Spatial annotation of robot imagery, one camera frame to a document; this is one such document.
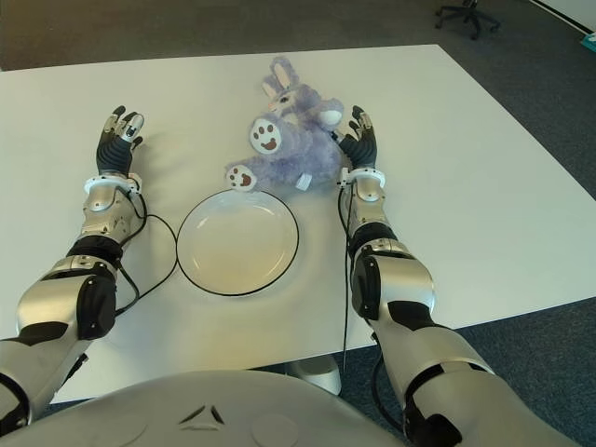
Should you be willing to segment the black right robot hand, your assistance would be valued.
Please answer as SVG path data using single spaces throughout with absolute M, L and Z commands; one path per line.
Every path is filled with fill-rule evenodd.
M 348 123 L 356 136 L 346 134 L 338 145 L 353 169 L 375 168 L 377 158 L 377 142 L 373 129 L 373 122 L 369 115 L 359 106 L 352 108 L 353 119 Z

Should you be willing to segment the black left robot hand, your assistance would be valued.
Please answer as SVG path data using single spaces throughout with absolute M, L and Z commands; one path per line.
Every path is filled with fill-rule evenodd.
M 134 150 L 142 143 L 140 135 L 144 117 L 137 112 L 126 114 L 124 105 L 117 106 L 106 119 L 96 149 L 96 165 L 100 175 L 128 178 Z

